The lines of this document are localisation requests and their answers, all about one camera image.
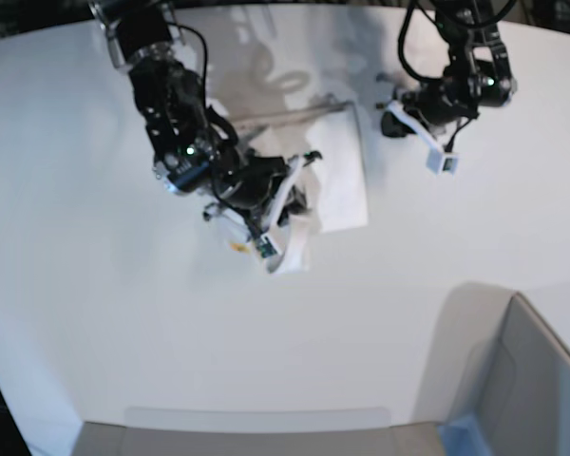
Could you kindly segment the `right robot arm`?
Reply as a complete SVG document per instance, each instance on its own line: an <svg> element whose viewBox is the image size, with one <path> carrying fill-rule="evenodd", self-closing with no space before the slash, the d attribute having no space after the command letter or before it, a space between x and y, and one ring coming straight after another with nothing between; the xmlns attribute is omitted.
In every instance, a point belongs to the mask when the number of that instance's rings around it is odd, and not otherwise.
<svg viewBox="0 0 570 456"><path fill-rule="evenodd" d="M91 1L112 65L132 86L136 109L153 147L153 169L167 189L211 198L209 207L230 210L253 233L283 226L308 210L297 184L297 164L319 158L263 157L243 146L234 126L210 105L206 68L184 65L174 45L185 32L207 45L196 29L180 23L167 1Z"/></svg>

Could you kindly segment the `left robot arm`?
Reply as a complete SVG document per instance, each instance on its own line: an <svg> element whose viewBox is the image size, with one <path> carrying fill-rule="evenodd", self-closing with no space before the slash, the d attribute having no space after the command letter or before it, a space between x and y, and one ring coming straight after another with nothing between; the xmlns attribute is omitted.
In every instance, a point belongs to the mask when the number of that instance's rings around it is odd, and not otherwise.
<svg viewBox="0 0 570 456"><path fill-rule="evenodd" d="M428 133L454 126L451 139L480 117L482 107L510 103L518 83L498 24L512 10L508 1L495 11L490 1L432 1L428 20L446 43L447 64L439 76L418 72L406 55L412 17L427 14L419 1L410 1L397 38L397 57L405 74L418 84L395 88L391 99Z"/></svg>

